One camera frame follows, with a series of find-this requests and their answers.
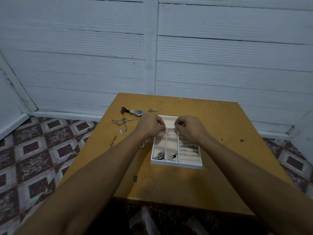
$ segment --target hand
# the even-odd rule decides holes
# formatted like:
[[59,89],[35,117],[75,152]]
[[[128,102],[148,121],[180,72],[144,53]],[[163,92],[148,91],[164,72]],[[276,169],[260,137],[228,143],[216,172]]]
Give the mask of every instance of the hand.
[[175,121],[175,132],[179,131],[179,136],[185,138],[186,141],[200,145],[200,140],[210,137],[201,121],[194,116],[180,116]]
[[135,131],[144,136],[144,139],[154,138],[165,130],[165,123],[158,115],[147,113],[141,116]]

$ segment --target watch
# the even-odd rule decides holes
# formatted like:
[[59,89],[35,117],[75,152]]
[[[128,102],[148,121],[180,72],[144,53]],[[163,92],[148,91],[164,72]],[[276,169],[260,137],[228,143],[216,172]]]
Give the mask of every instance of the watch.
[[145,114],[145,112],[143,112],[142,110],[131,110],[129,113],[131,113],[132,115],[137,115],[137,116],[142,116]]

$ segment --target forearm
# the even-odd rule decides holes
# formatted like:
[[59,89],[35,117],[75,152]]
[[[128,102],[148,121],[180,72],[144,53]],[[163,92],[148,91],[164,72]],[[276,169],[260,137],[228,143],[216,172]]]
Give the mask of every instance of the forearm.
[[[312,233],[313,202],[306,195],[209,135],[200,142],[200,146],[249,208],[277,234]],[[285,227],[276,226],[277,223],[285,224]]]
[[115,193],[144,140],[144,135],[133,132],[77,171],[29,218],[23,234],[34,231],[33,224],[39,221],[43,227],[55,223],[42,234],[84,233]]

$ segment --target person's left hand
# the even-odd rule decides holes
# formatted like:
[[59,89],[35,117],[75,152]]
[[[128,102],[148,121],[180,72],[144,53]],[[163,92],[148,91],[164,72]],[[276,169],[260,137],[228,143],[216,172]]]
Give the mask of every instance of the person's left hand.
[[165,130],[165,123],[158,115],[147,113],[141,116],[135,132],[138,132],[144,138],[154,138],[160,132]]

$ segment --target person's right arm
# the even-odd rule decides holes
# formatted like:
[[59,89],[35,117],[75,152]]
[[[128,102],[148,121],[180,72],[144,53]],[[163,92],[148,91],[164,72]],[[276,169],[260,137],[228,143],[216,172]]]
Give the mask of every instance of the person's right arm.
[[246,205],[276,234],[313,234],[313,200],[307,195],[220,144],[197,117],[181,116],[175,127],[206,151]]

